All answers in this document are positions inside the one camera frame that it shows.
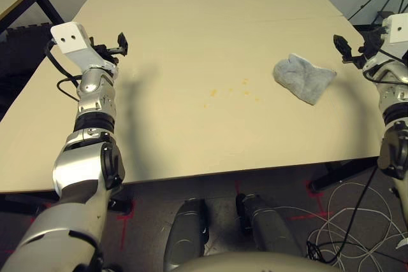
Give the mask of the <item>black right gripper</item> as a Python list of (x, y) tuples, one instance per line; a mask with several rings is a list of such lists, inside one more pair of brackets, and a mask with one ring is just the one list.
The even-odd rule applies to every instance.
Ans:
[(344, 64), (354, 64), (357, 69), (363, 69), (364, 65), (369, 59), (377, 55), (379, 49), (384, 43), (383, 36), (387, 34), (385, 27), (377, 27), (376, 29), (367, 33), (367, 41), (363, 46), (358, 48), (359, 55), (352, 55), (352, 48), (349, 46), (347, 40), (343, 36), (337, 34), (333, 35), (333, 43), (335, 48), (342, 55), (342, 62)]

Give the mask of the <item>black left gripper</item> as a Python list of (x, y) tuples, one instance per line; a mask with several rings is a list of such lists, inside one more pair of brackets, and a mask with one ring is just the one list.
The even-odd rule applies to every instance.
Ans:
[(90, 44), (97, 54), (112, 64), (119, 63), (119, 60), (115, 57), (115, 55), (120, 54), (126, 56), (128, 54), (128, 42), (123, 32), (118, 35), (117, 42), (119, 47), (116, 48), (107, 48), (105, 45), (94, 46), (94, 38), (92, 36), (90, 37)]

